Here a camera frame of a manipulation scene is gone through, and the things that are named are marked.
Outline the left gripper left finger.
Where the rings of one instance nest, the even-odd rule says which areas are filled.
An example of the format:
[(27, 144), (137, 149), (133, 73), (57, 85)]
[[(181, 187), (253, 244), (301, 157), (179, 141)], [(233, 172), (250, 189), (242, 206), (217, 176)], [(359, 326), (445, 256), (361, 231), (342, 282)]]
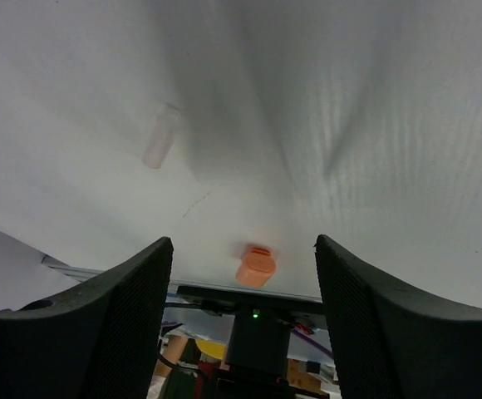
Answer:
[[(164, 237), (132, 260), (169, 259)], [(144, 398), (165, 301), (78, 284), (17, 311), (0, 311), (0, 398)]]

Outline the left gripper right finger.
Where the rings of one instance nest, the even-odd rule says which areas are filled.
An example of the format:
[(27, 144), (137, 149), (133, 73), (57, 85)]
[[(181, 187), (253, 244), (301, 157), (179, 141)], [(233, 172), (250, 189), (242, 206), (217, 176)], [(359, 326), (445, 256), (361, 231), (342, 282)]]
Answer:
[(326, 235), (315, 245), (344, 398), (482, 398), (482, 308), (427, 293)]

